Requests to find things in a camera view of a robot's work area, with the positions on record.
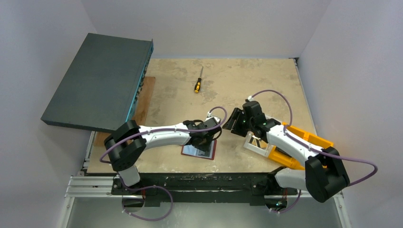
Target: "cable connector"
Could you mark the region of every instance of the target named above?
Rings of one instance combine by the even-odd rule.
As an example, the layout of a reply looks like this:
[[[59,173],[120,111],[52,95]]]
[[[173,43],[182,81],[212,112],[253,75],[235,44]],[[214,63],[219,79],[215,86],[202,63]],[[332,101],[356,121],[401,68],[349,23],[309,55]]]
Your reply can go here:
[[[252,96],[248,96],[248,98],[246,99],[248,101],[254,101],[255,99]]]

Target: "wooden table top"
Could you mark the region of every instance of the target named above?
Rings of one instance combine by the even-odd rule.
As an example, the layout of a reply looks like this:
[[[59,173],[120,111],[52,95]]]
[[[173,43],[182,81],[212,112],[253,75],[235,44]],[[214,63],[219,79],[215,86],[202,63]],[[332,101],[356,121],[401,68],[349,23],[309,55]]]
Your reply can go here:
[[[202,66],[202,87],[196,94],[193,89]],[[215,106],[224,106],[230,116],[249,95],[274,89],[289,100],[293,125],[314,133],[293,59],[151,59],[147,76],[156,81],[146,126],[203,120]],[[289,121],[287,105],[277,94],[262,93],[255,99],[266,115]],[[220,110],[213,114],[224,116]],[[181,155],[181,146],[172,145],[144,151],[136,166],[140,172],[268,172],[279,167],[278,163],[243,148],[244,142],[245,138],[223,130],[213,161]],[[88,173],[113,172],[110,165],[98,161],[104,151],[101,146],[92,147]]]

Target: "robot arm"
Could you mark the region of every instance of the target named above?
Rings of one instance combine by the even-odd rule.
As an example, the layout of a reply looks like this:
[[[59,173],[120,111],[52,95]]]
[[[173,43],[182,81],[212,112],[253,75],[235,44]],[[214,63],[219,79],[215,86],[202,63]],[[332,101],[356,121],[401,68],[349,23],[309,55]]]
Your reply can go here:
[[[305,167],[304,171],[289,168],[278,171],[275,178],[280,187],[307,190],[314,199],[325,202],[349,185],[350,180],[341,160],[314,152],[317,150],[339,155],[335,148],[322,148],[289,131],[286,133],[279,121],[266,118],[257,101],[247,100],[242,108],[234,109],[223,129],[231,130],[242,137],[251,131],[256,137],[277,146]]]
[[[186,120],[172,126],[147,127],[138,126],[131,120],[107,137],[104,145],[108,150],[126,137],[138,134],[131,143],[124,142],[108,153],[112,169],[119,173],[127,186],[132,186],[140,181],[140,175],[134,164],[143,151],[166,145],[192,145],[206,151],[214,140],[214,135],[221,131],[220,127],[211,128],[220,122],[220,118],[211,116],[205,121]]]

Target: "screwdriver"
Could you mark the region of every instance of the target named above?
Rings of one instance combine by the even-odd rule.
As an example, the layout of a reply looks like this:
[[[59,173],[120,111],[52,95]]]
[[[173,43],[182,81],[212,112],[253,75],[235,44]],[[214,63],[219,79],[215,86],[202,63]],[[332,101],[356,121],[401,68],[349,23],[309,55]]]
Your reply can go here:
[[[202,68],[201,68],[201,71],[200,71],[200,76],[199,76],[199,78],[197,79],[197,82],[196,82],[196,85],[194,86],[194,92],[195,93],[198,93],[199,91],[200,91],[200,86],[202,85],[202,74],[203,74],[203,66],[202,66]]]

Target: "white wall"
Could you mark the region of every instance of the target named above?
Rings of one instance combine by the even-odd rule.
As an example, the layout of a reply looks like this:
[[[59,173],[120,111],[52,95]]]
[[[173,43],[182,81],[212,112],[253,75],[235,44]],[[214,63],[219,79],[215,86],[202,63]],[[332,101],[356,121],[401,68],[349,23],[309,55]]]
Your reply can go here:
[[[353,227],[402,227],[403,1],[334,0],[298,61],[317,131],[379,172],[347,188]],[[352,180],[371,166],[345,162]]]
[[[153,57],[298,57],[330,0],[82,0],[99,34]]]
[[[88,132],[40,121],[88,32],[79,0],[0,1],[0,226],[55,227]]]

